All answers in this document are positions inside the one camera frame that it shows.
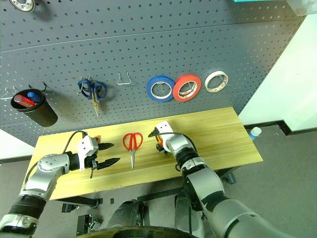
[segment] metal hook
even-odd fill
[[[82,84],[81,84],[80,91],[77,92],[77,95],[79,95],[79,94],[81,93],[81,91],[83,90],[83,87],[84,87],[84,84],[82,83]]]
[[[219,77],[221,78],[221,80],[224,83],[224,85],[227,85],[226,81],[222,78],[222,75],[219,75]]]
[[[7,95],[7,94],[9,94],[9,92],[12,93],[13,95],[15,95],[15,94],[18,92],[18,90],[17,90],[17,88],[16,88],[15,86],[13,86],[13,89],[14,89],[14,93],[10,92],[10,91],[8,90],[8,88],[5,87],[5,88],[4,88],[5,94],[3,94],[3,95],[0,97],[0,99],[1,99],[1,100],[11,99],[12,97],[4,98],[4,96]]]
[[[46,85],[45,82],[42,82],[42,83],[44,84],[45,88],[44,88],[43,90],[41,90],[41,91],[42,91],[42,92],[45,92],[45,91],[46,91],[46,88],[47,88],[48,86]]]
[[[3,97],[9,93],[7,87],[5,87],[4,90],[5,90],[5,94],[3,94],[3,95],[0,97],[0,99],[2,99],[2,100],[6,99],[6,98],[3,98]]]
[[[163,89],[162,84],[163,84],[163,83],[160,83],[160,88],[162,89],[162,93],[164,94],[164,89]]]
[[[127,71],[127,76],[128,76],[128,79],[129,79],[129,82],[128,82],[128,83],[119,83],[119,81],[120,81],[122,78],[121,78],[121,74],[120,74],[120,72],[118,72],[118,73],[119,73],[119,79],[118,79],[117,85],[126,85],[126,84],[131,84],[131,78],[130,78],[130,76],[129,76],[128,71]]]
[[[194,89],[195,84],[193,84],[193,87],[192,87],[192,86],[190,85],[190,83],[188,82],[188,85],[189,85],[189,87],[190,87],[189,92],[191,92],[191,91]]]

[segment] scissors blade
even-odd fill
[[[133,170],[135,150],[131,150],[130,153],[131,153],[131,170]]]
[[[95,94],[93,93],[92,104],[95,109],[96,115],[99,115],[99,101],[97,100]]]

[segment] blue scissors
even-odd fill
[[[88,79],[80,78],[78,81],[80,89],[79,93],[82,93],[87,99],[92,101],[96,115],[99,115],[99,101],[104,99],[107,94],[107,86],[98,81],[91,80],[90,76]]]

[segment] cable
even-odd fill
[[[177,168],[178,164],[175,165],[175,169],[180,172],[180,169]]]
[[[38,162],[36,162],[29,170],[29,172],[27,173],[26,177],[25,177],[25,181],[24,181],[24,184],[26,184],[26,182],[29,180],[29,176],[30,176],[30,173],[32,172],[32,170],[36,167],[36,165],[38,164]]]
[[[192,235],[192,208],[188,206],[188,225],[189,225],[189,233]]]
[[[74,136],[76,133],[79,133],[79,132],[81,132],[81,133],[83,134],[83,138],[87,135],[87,133],[84,132],[83,130],[77,130],[77,131],[75,131],[75,132],[70,136],[70,138],[68,139],[68,142],[67,142],[67,144],[66,144],[66,146],[65,146],[65,149],[63,150],[63,153],[62,153],[62,154],[65,154],[65,151],[66,151],[66,149],[67,149],[67,147],[68,147],[68,145],[69,145],[69,143],[70,143],[70,140],[73,138],[73,136]]]
[[[168,135],[168,134],[185,136],[193,144],[193,147],[194,147],[195,151],[197,152],[196,146],[195,146],[194,142],[191,140],[191,138],[189,138],[187,135],[179,133],[179,132],[162,132],[162,133],[150,134],[150,135],[148,135],[148,137],[153,137],[153,136],[157,136],[157,135]]]

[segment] blue tape roll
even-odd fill
[[[157,96],[152,92],[153,86],[157,83],[160,83],[160,82],[166,83],[170,86],[170,93],[167,94],[166,96],[163,96],[163,97]],[[154,101],[167,102],[173,98],[174,86],[175,86],[175,83],[171,78],[163,76],[163,75],[155,76],[155,77],[151,78],[147,84],[147,93],[148,93],[148,96]]]

